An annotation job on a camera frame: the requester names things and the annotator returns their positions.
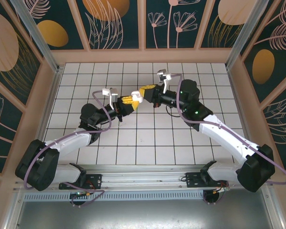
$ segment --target enclosure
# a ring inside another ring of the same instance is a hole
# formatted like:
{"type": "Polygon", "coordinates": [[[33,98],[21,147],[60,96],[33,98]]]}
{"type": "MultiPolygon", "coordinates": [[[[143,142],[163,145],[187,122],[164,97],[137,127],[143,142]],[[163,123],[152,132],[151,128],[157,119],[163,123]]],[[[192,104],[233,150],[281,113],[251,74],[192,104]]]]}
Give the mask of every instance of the enclosure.
{"type": "MultiPolygon", "coordinates": [[[[88,210],[73,209],[58,184],[23,188],[15,169],[31,141],[72,133],[81,108],[98,106],[92,92],[129,96],[160,84],[162,69],[196,81],[202,104],[270,146],[286,170],[286,0],[0,0],[0,229],[286,228],[286,185],[250,193],[231,183],[218,205],[206,205],[203,188],[182,177],[237,161],[177,109],[146,100],[60,157],[102,175],[106,192],[88,210]]],[[[276,168],[271,179],[286,176],[276,168]]]]}

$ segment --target white grid floor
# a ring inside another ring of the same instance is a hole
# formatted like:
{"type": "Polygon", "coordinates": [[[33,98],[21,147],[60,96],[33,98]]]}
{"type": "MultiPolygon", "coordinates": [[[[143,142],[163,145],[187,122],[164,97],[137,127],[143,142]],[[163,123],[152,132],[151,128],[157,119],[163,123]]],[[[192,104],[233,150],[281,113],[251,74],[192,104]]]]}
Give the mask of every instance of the white grid floor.
{"type": "MultiPolygon", "coordinates": [[[[160,69],[195,80],[200,101],[244,135],[223,63],[67,63],[44,140],[57,139],[77,128],[82,106],[87,102],[97,106],[93,91],[114,87],[121,95],[130,95],[141,86],[159,83],[156,73],[160,69]]],[[[176,91],[178,80],[171,80],[170,90],[176,91]]],[[[99,98],[108,104],[104,96],[99,98]]],[[[115,119],[112,129],[92,145],[60,158],[61,163],[79,165],[204,165],[211,160],[234,161],[217,142],[189,128],[181,118],[169,116],[165,105],[154,109],[146,101],[123,122],[115,119]]]]}

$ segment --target purple cable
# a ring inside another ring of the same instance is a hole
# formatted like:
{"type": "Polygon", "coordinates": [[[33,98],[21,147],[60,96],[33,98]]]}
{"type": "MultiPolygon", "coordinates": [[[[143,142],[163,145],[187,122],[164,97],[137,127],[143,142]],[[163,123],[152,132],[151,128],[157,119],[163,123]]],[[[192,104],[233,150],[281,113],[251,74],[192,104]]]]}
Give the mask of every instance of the purple cable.
{"type": "Polygon", "coordinates": [[[25,176],[24,176],[24,179],[23,179],[23,185],[24,185],[24,188],[25,188],[25,189],[29,190],[29,189],[32,189],[32,188],[33,188],[33,187],[28,187],[28,185],[27,185],[28,176],[29,176],[29,174],[30,174],[30,171],[31,171],[32,168],[33,168],[33,165],[34,165],[35,162],[37,161],[38,157],[39,157],[44,151],[46,151],[48,148],[50,148],[51,146],[53,146],[53,145],[59,143],[60,141],[66,139],[66,138],[68,138],[68,137],[71,137],[71,136],[73,136],[73,135],[102,133],[102,132],[105,132],[105,131],[107,131],[107,130],[109,130],[109,129],[111,128],[111,124],[112,124],[111,117],[110,117],[109,113],[107,112],[106,108],[103,106],[103,104],[96,98],[96,96],[95,96],[96,93],[102,93],[102,91],[93,92],[93,93],[92,93],[92,96],[94,97],[95,101],[101,106],[101,108],[102,108],[103,111],[105,112],[105,114],[106,114],[106,116],[107,116],[107,118],[108,118],[108,120],[109,120],[109,126],[108,126],[106,129],[104,129],[104,130],[92,130],[92,131],[79,131],[79,132],[74,132],[74,133],[72,133],[72,134],[66,135],[66,136],[64,136],[64,137],[62,137],[62,138],[60,138],[60,139],[58,139],[58,140],[56,140],[56,141],[54,141],[54,142],[48,144],[48,145],[47,145],[46,147],[44,147],[44,148],[35,156],[35,158],[32,160],[32,162],[31,162],[31,164],[30,164],[30,166],[29,166],[29,168],[28,168],[28,171],[26,172],[26,174],[25,174],[25,176]]]}
{"type": "MultiPolygon", "coordinates": [[[[229,128],[226,128],[225,126],[219,125],[218,123],[213,123],[213,122],[208,122],[208,121],[192,121],[192,120],[188,120],[186,118],[183,117],[181,110],[180,110],[180,104],[179,104],[179,98],[180,98],[180,88],[181,88],[181,82],[183,79],[182,74],[174,74],[172,75],[172,77],[180,77],[179,80],[179,84],[177,87],[177,111],[178,114],[180,115],[180,117],[187,123],[193,123],[193,124],[210,124],[210,125],[215,125],[219,128],[222,128],[223,130],[227,131],[229,134],[231,134],[233,137],[235,137],[238,141],[240,141],[242,144],[244,144],[246,147],[248,147],[249,149],[253,150],[255,153],[257,153],[259,156],[261,156],[263,159],[265,159],[266,161],[268,161],[269,163],[271,163],[272,165],[276,166],[277,168],[279,168],[285,175],[286,175],[286,170],[284,170],[280,165],[278,165],[276,162],[274,162],[273,160],[269,159],[268,157],[266,157],[265,155],[263,155],[262,153],[260,153],[259,151],[257,151],[256,149],[254,149],[253,147],[250,146],[250,144],[248,144],[247,142],[245,142],[242,138],[240,138],[238,135],[236,135],[232,130],[230,130],[229,128]]],[[[286,185],[286,181],[285,182],[277,182],[277,181],[267,181],[267,183],[269,184],[275,184],[275,185],[286,185]]]]}
{"type": "MultiPolygon", "coordinates": [[[[81,208],[81,207],[85,207],[89,204],[92,204],[94,201],[96,201],[96,199],[98,199],[99,197],[101,197],[104,193],[105,193],[105,190],[95,190],[95,189],[84,189],[84,188],[81,188],[81,187],[76,187],[68,182],[64,182],[65,185],[68,185],[70,187],[73,187],[75,189],[78,189],[78,190],[81,190],[81,191],[85,191],[85,192],[93,192],[92,195],[96,192],[101,192],[101,194],[97,195],[95,198],[93,198],[92,200],[89,200],[89,201],[86,201],[85,203],[83,203],[82,205],[79,205],[78,208],[81,208]]],[[[72,199],[71,199],[71,203],[73,206],[75,206],[74,204],[74,199],[76,198],[77,196],[74,196],[72,199]]]]}

